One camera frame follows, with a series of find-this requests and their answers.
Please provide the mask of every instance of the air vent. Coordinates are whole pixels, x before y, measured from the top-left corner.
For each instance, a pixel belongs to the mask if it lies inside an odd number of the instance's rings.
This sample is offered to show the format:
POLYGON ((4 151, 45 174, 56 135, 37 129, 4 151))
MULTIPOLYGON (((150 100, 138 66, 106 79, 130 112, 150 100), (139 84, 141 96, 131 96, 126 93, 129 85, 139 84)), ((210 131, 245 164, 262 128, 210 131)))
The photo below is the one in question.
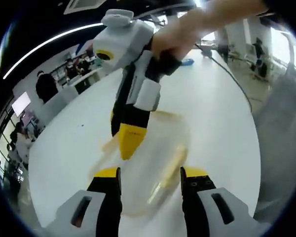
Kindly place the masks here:
POLYGON ((105 1, 106 0, 70 0, 70 2, 66 7, 64 15, 78 12, 78 11, 98 8, 105 1))

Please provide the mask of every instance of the human hand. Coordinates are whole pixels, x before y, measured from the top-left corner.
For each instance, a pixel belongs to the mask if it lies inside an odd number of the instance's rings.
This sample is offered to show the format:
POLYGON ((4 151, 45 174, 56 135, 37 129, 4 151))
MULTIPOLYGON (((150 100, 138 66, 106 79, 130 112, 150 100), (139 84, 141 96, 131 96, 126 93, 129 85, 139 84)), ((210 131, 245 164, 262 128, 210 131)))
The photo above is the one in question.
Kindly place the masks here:
POLYGON ((154 56, 159 58, 162 51, 168 50, 182 60, 201 37, 201 16, 200 9, 191 10, 155 33, 151 44, 154 56))

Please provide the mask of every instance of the blue object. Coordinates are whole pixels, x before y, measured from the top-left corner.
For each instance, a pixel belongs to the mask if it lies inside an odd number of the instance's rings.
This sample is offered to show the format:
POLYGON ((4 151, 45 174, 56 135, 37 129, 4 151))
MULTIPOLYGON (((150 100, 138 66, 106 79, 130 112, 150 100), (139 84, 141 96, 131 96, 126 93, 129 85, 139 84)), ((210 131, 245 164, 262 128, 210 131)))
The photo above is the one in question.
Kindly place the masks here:
POLYGON ((192 65, 193 63, 194 63, 194 60, 191 58, 188 58, 188 59, 182 60, 181 66, 189 66, 189 65, 192 65))
POLYGON ((78 55, 79 51, 82 49, 82 47, 84 46, 84 44, 87 43, 87 41, 81 43, 78 45, 78 48, 75 51, 75 54, 78 55))

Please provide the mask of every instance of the yellow sensor ring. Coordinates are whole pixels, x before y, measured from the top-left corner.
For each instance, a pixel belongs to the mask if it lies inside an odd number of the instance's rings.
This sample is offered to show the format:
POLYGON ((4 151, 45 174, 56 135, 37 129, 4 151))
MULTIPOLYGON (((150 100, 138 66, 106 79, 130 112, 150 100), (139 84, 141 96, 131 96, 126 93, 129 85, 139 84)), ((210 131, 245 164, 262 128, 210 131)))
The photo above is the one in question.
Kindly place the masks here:
POLYGON ((113 54, 109 51, 98 49, 95 51, 95 54, 97 55, 98 58, 108 61, 112 60, 114 58, 113 54))

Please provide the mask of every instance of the white table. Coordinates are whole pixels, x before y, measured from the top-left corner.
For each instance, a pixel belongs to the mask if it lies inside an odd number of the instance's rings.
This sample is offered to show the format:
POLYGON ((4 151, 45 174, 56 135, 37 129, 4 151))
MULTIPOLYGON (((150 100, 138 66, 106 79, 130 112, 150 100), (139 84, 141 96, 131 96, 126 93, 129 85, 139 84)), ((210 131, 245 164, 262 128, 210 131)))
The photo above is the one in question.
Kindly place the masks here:
MULTIPOLYGON (((213 52, 214 57, 226 64, 213 52)), ((217 187, 225 187, 249 207, 253 216, 259 196, 259 142, 248 102, 236 83, 201 52, 189 56, 192 66, 180 67, 161 81, 158 109, 180 113, 191 128, 186 164, 208 171, 217 187)), ((101 79, 64 108, 30 151, 29 178, 33 204, 43 227, 59 205, 86 189, 89 168, 102 144, 111 139, 110 114, 121 70, 101 79)), ((152 220, 122 216, 121 237, 186 236, 178 186, 152 220)))
POLYGON ((75 86, 77 85, 78 83, 82 82, 83 80, 85 79, 89 79, 93 74, 97 73, 97 71, 99 70, 100 68, 96 68, 92 71, 90 71, 89 73, 87 73, 86 75, 84 76, 77 76, 73 79, 71 79, 69 82, 67 82, 67 85, 66 86, 75 86))

